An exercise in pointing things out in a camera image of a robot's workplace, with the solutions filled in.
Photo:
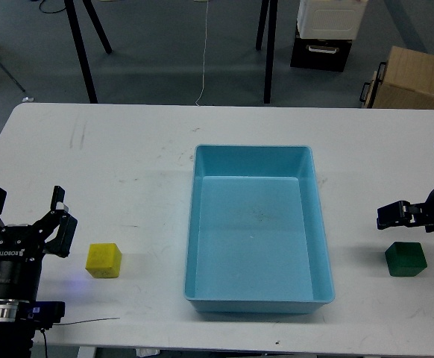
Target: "table surface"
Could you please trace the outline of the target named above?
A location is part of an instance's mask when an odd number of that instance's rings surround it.
[[[309,315],[197,313],[183,296],[195,146],[313,150],[336,299]],[[65,301],[57,345],[434,356],[434,233],[376,229],[377,208],[434,188],[434,110],[21,104],[0,135],[5,224],[33,223],[54,185],[78,219],[38,300]],[[421,242],[428,268],[391,277],[384,251]],[[85,271],[115,242],[116,279]],[[42,342],[41,335],[35,338]]]

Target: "blue plastic bin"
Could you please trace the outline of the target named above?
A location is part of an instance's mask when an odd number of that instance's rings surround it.
[[[184,292],[202,312],[311,313],[334,299],[309,147],[196,148]]]

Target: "white box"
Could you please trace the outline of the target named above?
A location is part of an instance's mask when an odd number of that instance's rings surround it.
[[[298,32],[302,39],[355,40],[368,0],[301,0]]]

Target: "robotiq logo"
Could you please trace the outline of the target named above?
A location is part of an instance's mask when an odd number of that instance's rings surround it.
[[[24,248],[20,251],[0,251],[0,256],[23,256],[23,251]]]

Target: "cable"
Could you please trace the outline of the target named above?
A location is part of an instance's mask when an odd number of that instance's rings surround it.
[[[202,90],[201,94],[199,95],[199,98],[195,101],[195,105],[200,107],[200,104],[198,103],[202,95],[204,94],[204,88],[205,88],[205,52],[207,50],[207,18],[209,15],[209,0],[207,0],[207,7],[205,9],[205,41],[204,41],[204,55],[203,55],[203,63],[202,63]]]
[[[42,328],[40,332],[43,335],[43,339],[45,340],[45,358],[48,358],[48,344],[46,343],[45,328]]]
[[[41,2],[40,2],[40,6],[38,6],[38,9],[42,12],[42,13],[60,13],[60,12],[62,12],[62,11],[64,11],[64,10],[66,10],[66,6],[63,8],[63,9],[61,9],[61,10],[57,10],[57,11],[44,11],[41,7],[42,7],[42,5],[45,3],[45,1],[46,0],[42,0]]]
[[[107,321],[109,319],[121,319],[121,317],[88,319],[86,321],[77,321],[77,322],[69,322],[69,323],[55,323],[53,325],[54,326],[68,326],[70,324],[87,323],[87,322],[95,322],[95,321]]]

